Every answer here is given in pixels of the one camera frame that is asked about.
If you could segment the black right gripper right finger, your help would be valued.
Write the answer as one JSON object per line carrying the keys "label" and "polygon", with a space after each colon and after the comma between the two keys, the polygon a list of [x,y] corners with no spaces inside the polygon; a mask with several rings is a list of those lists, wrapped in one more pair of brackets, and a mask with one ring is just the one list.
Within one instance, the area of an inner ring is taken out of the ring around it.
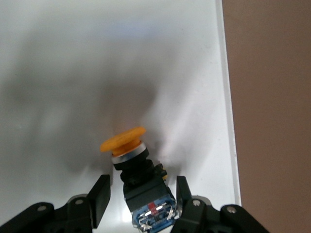
{"label": "black right gripper right finger", "polygon": [[173,225],[172,233],[205,233],[207,231],[207,208],[211,201],[191,194],[185,176],[176,178],[176,200],[179,219]]}

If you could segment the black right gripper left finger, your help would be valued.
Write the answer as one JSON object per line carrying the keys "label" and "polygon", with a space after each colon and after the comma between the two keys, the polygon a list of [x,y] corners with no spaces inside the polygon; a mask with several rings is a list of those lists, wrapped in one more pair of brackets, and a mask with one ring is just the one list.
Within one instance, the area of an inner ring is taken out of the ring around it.
{"label": "black right gripper left finger", "polygon": [[54,228],[56,233],[92,233],[97,229],[110,201],[110,176],[101,175],[88,194],[69,199],[62,209],[65,219]]}

